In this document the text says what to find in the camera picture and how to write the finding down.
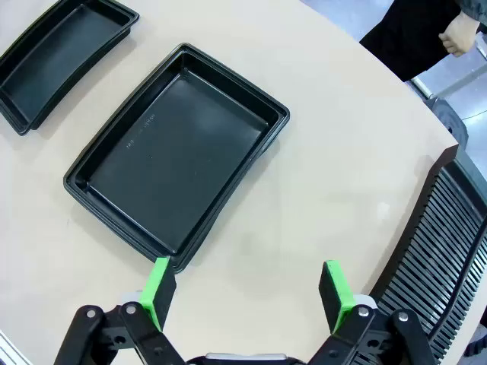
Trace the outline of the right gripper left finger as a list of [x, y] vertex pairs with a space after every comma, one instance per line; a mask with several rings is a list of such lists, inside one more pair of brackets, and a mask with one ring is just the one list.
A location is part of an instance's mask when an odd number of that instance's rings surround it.
[[177, 284], [168, 258], [158, 258], [135, 301], [104, 312], [85, 305], [75, 313], [55, 364], [111, 364], [119, 351], [133, 349], [143, 364], [184, 364], [164, 323]]

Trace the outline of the person's left hand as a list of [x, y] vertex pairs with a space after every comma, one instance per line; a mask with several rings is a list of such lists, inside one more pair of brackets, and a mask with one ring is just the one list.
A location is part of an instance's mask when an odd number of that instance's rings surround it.
[[477, 20], [461, 11], [438, 37], [449, 54], [460, 57], [473, 47], [479, 25]]

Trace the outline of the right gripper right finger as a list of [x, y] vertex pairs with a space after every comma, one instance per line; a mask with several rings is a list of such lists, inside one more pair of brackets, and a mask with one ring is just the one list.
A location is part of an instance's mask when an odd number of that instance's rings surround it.
[[399, 309], [387, 316], [358, 303], [336, 260], [323, 263], [319, 292], [330, 336], [310, 364], [351, 364], [360, 354], [382, 364], [436, 363], [416, 313]]

